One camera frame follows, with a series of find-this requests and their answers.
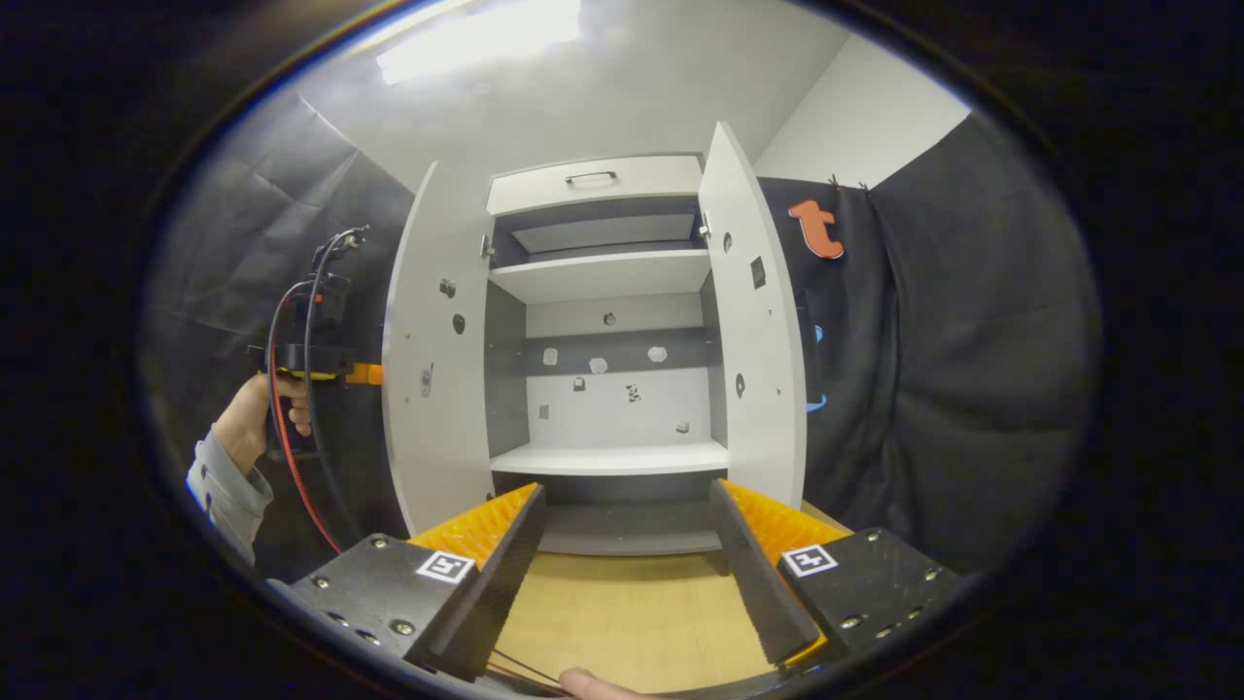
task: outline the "white cabinet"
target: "white cabinet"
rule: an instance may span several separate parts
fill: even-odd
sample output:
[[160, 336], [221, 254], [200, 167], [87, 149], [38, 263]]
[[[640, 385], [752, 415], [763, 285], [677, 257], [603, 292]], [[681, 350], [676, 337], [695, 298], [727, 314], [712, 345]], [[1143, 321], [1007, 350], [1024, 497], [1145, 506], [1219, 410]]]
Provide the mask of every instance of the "white cabinet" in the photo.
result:
[[488, 213], [607, 199], [695, 194], [700, 167], [695, 155], [634, 155], [534, 168], [493, 178]]
[[[606, 174], [576, 177], [595, 172]], [[554, 480], [544, 547], [562, 552], [714, 548], [707, 484], [718, 476], [799, 506], [806, 402], [794, 295], [726, 124], [703, 173], [685, 154], [590, 160], [475, 183], [490, 187], [486, 210], [442, 204], [468, 185], [429, 169], [389, 297], [386, 440], [412, 532], [524, 480]], [[613, 218], [576, 237], [585, 215]], [[684, 234], [624, 233], [644, 215], [680, 215]], [[700, 218], [707, 239], [692, 230]], [[524, 226], [585, 242], [526, 249]], [[602, 230], [623, 231], [626, 249]], [[626, 496], [610, 502], [611, 489]], [[631, 522], [634, 537], [613, 537]]]

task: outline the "wooden floor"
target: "wooden floor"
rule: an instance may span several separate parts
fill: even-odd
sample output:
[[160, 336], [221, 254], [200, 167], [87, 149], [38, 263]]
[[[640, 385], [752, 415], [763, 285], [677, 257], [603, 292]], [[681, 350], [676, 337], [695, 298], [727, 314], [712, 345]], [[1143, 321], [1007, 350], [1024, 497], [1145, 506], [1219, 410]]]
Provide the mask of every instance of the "wooden floor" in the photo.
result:
[[[734, 577], [718, 573], [715, 557], [536, 555], [496, 649], [554, 678], [582, 666], [639, 693], [769, 673]], [[495, 654], [493, 663], [535, 678]]]

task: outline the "orange logo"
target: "orange logo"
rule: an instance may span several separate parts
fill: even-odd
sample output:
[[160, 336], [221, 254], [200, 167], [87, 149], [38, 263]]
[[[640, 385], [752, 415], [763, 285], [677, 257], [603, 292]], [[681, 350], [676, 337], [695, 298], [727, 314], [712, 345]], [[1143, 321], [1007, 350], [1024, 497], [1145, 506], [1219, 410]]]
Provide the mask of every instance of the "orange logo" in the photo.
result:
[[786, 210], [787, 214], [799, 219], [800, 228], [804, 229], [804, 242], [807, 249], [821, 257], [841, 257], [847, 249], [841, 241], [830, 239], [830, 229], [826, 224], [833, 223], [833, 214], [822, 211], [821, 205], [811, 199], [800, 201]]

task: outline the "cable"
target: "cable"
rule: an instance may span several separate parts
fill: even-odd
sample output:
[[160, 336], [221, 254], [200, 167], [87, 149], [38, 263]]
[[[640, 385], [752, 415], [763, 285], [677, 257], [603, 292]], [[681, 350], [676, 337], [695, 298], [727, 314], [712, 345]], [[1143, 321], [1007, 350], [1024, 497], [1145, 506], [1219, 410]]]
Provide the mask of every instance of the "cable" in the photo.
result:
[[265, 363], [267, 364], [267, 380], [271, 383], [267, 393], [267, 404], [269, 410], [272, 414], [272, 421], [276, 423], [277, 431], [281, 435], [281, 446], [285, 449], [285, 461], [290, 466], [290, 475], [294, 477], [294, 486], [297, 487], [299, 496], [302, 497], [302, 506], [307, 510], [307, 515], [311, 516], [311, 522], [313, 522], [315, 527], [320, 530], [320, 535], [322, 535], [328, 542], [328, 546], [332, 547], [333, 552], [341, 555], [341, 547], [337, 547], [336, 541], [332, 540], [327, 528], [325, 528], [323, 523], [320, 522], [320, 516], [315, 512], [315, 506], [311, 505], [311, 499], [307, 497], [306, 487], [302, 486], [302, 475], [299, 474], [299, 467], [295, 464], [294, 450], [290, 448], [290, 435], [285, 428], [285, 417], [281, 415], [280, 410], [281, 400], [276, 395], [276, 323], [280, 321], [281, 308], [285, 306], [285, 302], [289, 301], [290, 295], [306, 283], [307, 282], [305, 281], [300, 281], [285, 291], [280, 302], [276, 303], [276, 311], [272, 312], [272, 325], [267, 327], [267, 353]]
[[342, 239], [347, 235], [353, 235], [361, 229], [352, 228], [343, 230], [328, 240], [328, 245], [323, 249], [323, 256], [320, 257], [320, 264], [315, 270], [315, 279], [311, 281], [311, 293], [307, 297], [307, 327], [302, 337], [302, 377], [304, 383], [307, 389], [307, 413], [311, 415], [311, 436], [315, 439], [316, 455], [320, 459], [320, 469], [323, 471], [325, 482], [328, 486], [328, 494], [332, 496], [333, 505], [337, 506], [337, 511], [341, 512], [342, 518], [346, 521], [346, 527], [350, 530], [350, 535], [353, 537], [355, 542], [363, 538], [362, 532], [358, 530], [358, 523], [350, 515], [350, 509], [346, 507], [346, 500], [341, 495], [341, 487], [337, 485], [336, 472], [332, 470], [332, 463], [328, 461], [328, 453], [323, 449], [321, 443], [320, 433], [320, 417], [315, 409], [315, 398], [311, 392], [311, 328], [315, 321], [315, 306], [316, 297], [320, 293], [320, 279], [323, 276], [323, 269], [328, 264], [328, 257], [332, 256], [332, 249], [337, 246]]
[[561, 689], [557, 689], [557, 688], [552, 688], [552, 686], [545, 685], [545, 684], [542, 684], [542, 683], [540, 683], [540, 681], [537, 681], [535, 679], [530, 679], [530, 678], [527, 678], [525, 675], [516, 674], [516, 673], [511, 671], [510, 669], [508, 669], [505, 666], [499, 666], [499, 665], [494, 664], [493, 661], [489, 661], [488, 665], [493, 666], [494, 669], [501, 671], [503, 674], [505, 674], [505, 675], [508, 675], [510, 678], [516, 678], [516, 679], [519, 679], [519, 680], [521, 680], [524, 683], [530, 683], [531, 685], [535, 685], [536, 688], [540, 688], [540, 689], [546, 690], [549, 693], [554, 693], [556, 695], [561, 695], [562, 698], [573, 698], [573, 695], [566, 693], [565, 690], [561, 690]]
[[506, 654], [505, 652], [501, 652], [500, 649], [493, 649], [493, 653], [494, 653], [494, 654], [496, 654], [498, 656], [503, 658], [503, 659], [508, 659], [508, 660], [510, 660], [510, 661], [514, 661], [515, 664], [518, 664], [518, 665], [522, 666], [524, 669], [527, 669], [529, 671], [531, 671], [531, 673], [534, 673], [534, 674], [536, 674], [536, 675], [539, 675], [539, 676], [544, 676], [544, 678], [546, 678], [546, 679], [549, 679], [549, 680], [551, 680], [551, 681], [554, 681], [554, 683], [556, 683], [556, 684], [561, 684], [561, 681], [560, 681], [560, 680], [557, 680], [557, 679], [552, 678], [551, 675], [549, 675], [549, 674], [546, 674], [546, 673], [544, 673], [544, 671], [540, 671], [540, 670], [537, 670], [537, 669], [532, 669], [531, 666], [529, 666], [529, 665], [524, 664], [522, 661], [520, 661], [520, 660], [515, 659], [514, 656], [510, 656], [510, 655], [509, 655], [509, 654]]

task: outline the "ceiling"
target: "ceiling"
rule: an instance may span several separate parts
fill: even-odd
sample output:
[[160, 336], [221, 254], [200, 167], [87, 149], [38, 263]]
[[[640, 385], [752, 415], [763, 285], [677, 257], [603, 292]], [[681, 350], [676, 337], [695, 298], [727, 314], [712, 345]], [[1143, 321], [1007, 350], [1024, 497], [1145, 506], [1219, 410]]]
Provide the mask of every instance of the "ceiling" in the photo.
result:
[[726, 121], [755, 160], [847, 39], [782, 0], [582, 0], [577, 41], [384, 85], [376, 55], [479, 2], [330, 58], [294, 83], [415, 190], [433, 160], [478, 178], [542, 163], [707, 152]]

